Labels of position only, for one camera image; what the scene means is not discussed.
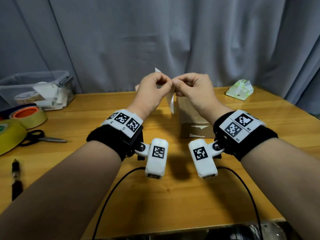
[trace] brown box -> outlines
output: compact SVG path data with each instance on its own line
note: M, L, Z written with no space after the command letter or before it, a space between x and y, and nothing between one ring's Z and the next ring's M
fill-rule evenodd
M177 97L180 138L215 138L212 125L192 107L186 97Z

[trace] person's right arm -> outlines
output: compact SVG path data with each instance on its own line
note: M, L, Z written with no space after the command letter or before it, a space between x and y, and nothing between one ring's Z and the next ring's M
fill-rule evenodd
M172 80L211 125L232 111L214 95L209 76L188 73ZM269 139L241 160L259 189L304 240L320 236L320 160L293 145Z

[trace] wood grain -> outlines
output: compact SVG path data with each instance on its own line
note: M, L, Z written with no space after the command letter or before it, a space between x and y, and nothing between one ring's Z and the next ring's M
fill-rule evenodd
M255 88L246 100L224 95L228 88L215 88L217 97L233 109L243 109L266 122L283 140L320 157L320 121L294 105L262 89ZM66 144L40 142L18 147L0 156L0 212L11 201L11 164L22 164L27 187L57 165L86 141L86 136L112 112L126 108L135 92L82 94L64 110L47 112L48 121L37 129L47 136L68 140ZM143 171L129 175L115 190L100 222L97 238L147 234L162 231L212 227L255 221L252 202L241 182L230 172L219 171L216 178L198 177L188 143L178 137L176 115L166 101L146 119L144 141L163 138L169 142L166 172L162 180L146 178ZM244 171L240 162L223 154L216 165L235 170L249 187L263 220L280 220L281 214ZM137 156L127 158L117 182L129 170L144 166ZM88 225L83 239L91 239L101 207Z

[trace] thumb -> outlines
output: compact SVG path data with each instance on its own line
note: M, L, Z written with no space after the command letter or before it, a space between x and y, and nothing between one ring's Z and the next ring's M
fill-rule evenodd
M166 96L168 94L168 92L170 92L172 88L172 81L169 81L169 82L166 82L160 89L159 89L159 92L162 96L162 98L164 96Z
M190 92L191 87L189 87L183 81L179 79L173 79L172 83L178 92L182 92L184 95L187 95Z

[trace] curtain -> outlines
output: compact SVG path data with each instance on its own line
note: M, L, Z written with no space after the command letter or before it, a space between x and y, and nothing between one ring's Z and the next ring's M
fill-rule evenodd
M250 80L320 114L320 0L0 0L0 78L68 70L78 93L133 91L154 67Z

